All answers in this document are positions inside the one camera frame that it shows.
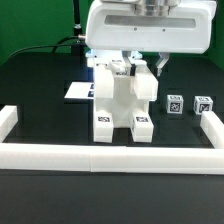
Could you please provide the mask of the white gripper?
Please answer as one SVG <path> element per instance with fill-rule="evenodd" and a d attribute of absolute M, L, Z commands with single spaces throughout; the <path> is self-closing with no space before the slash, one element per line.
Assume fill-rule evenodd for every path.
<path fill-rule="evenodd" d="M 157 76 L 169 53 L 203 53 L 211 40 L 216 0 L 94 0 L 85 42 L 99 50 L 121 50 L 126 73 L 135 75 L 130 51 L 161 52 Z"/>

